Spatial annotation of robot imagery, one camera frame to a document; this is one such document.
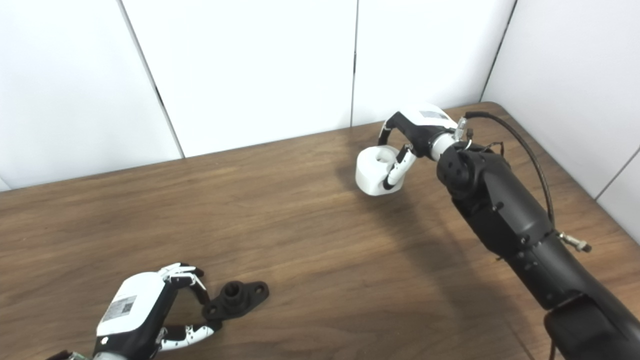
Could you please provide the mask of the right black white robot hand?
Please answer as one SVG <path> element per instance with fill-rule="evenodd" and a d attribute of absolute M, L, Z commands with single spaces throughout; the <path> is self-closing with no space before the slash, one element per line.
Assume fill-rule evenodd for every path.
<path fill-rule="evenodd" d="M 395 112 L 382 125 L 377 145 L 386 146 L 393 130 L 401 132 L 408 144 L 396 155 L 393 166 L 382 180 L 382 187 L 391 191 L 398 186 L 418 158 L 427 157 L 438 162 L 441 155 L 457 142 L 457 128 L 458 124 L 433 104 Z"/>

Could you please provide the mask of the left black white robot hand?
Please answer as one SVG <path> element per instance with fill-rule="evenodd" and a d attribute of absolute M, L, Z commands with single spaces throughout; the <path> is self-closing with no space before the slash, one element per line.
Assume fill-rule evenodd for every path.
<path fill-rule="evenodd" d="M 93 359 L 153 360 L 219 332 L 221 321 L 165 325 L 179 290 L 193 291 L 201 305 L 210 301 L 203 276 L 202 269 L 176 262 L 124 280 L 96 328 Z"/>

